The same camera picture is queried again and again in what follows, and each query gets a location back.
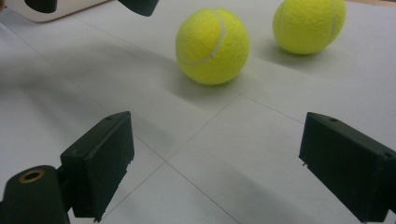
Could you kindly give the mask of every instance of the white floor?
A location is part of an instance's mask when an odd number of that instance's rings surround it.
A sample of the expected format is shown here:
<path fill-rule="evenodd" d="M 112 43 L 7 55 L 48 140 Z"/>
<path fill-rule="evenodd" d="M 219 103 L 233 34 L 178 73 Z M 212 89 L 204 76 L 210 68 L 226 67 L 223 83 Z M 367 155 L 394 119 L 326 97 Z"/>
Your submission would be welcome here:
<path fill-rule="evenodd" d="M 396 149 L 396 8 L 346 3 L 339 37 L 302 57 L 273 39 L 280 2 L 162 0 L 145 18 L 110 1 L 47 23 L 0 13 L 0 197 L 16 173 L 58 167 L 91 126 L 130 110 L 135 160 L 103 223 L 359 223 L 298 159 L 304 118 Z M 202 7 L 230 9 L 250 34 L 227 85 L 195 84 L 176 63 L 178 26 Z"/>

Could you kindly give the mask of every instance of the white object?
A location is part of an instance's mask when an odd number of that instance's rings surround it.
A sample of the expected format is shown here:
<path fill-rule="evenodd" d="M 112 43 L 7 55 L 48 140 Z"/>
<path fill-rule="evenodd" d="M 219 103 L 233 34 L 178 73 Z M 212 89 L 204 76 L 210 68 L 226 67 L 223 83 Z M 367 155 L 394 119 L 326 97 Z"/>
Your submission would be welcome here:
<path fill-rule="evenodd" d="M 6 6 L 30 21 L 52 21 L 108 0 L 58 0 L 53 13 L 41 13 L 28 7 L 24 0 L 6 0 Z"/>

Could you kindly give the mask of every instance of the dark green plastic part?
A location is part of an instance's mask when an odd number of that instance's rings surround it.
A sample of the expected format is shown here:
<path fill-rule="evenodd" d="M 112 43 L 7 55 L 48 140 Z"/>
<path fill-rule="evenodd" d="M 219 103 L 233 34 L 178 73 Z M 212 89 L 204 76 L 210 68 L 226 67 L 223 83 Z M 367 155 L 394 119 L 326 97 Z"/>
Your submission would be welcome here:
<path fill-rule="evenodd" d="M 55 168 L 37 166 L 10 178 L 2 201 L 0 223 L 68 223 Z"/>
<path fill-rule="evenodd" d="M 119 0 L 133 12 L 149 17 L 154 12 L 158 0 Z"/>
<path fill-rule="evenodd" d="M 41 13 L 55 12 L 56 6 L 58 5 L 58 0 L 24 0 L 24 1 L 28 7 Z"/>
<path fill-rule="evenodd" d="M 300 156 L 361 222 L 395 211 L 396 152 L 340 120 L 308 113 Z"/>
<path fill-rule="evenodd" d="M 61 155 L 64 178 L 73 180 L 76 217 L 101 220 L 133 158 L 130 112 L 103 119 Z"/>

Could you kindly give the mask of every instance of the brass insert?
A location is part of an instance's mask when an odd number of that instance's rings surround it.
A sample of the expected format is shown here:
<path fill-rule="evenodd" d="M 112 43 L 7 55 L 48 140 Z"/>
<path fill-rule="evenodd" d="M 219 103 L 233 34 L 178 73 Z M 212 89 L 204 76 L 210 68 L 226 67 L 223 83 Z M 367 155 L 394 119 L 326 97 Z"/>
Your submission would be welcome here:
<path fill-rule="evenodd" d="M 29 172 L 26 172 L 20 177 L 20 183 L 29 184 L 35 182 L 43 177 L 44 173 L 45 172 L 43 170 L 31 170 Z"/>

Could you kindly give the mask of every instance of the yellow tennis ball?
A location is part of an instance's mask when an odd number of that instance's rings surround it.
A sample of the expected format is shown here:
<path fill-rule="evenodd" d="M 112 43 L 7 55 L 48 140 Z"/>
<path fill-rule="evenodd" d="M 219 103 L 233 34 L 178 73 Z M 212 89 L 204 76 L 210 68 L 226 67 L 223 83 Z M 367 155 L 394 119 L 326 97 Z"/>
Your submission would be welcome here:
<path fill-rule="evenodd" d="M 285 0 L 274 16 L 274 36 L 285 51 L 316 53 L 334 41 L 345 18 L 344 0 Z"/>
<path fill-rule="evenodd" d="M 191 79 L 217 85 L 236 77 L 248 58 L 249 39 L 244 24 L 222 8 L 201 9 L 180 26 L 177 62 Z"/>

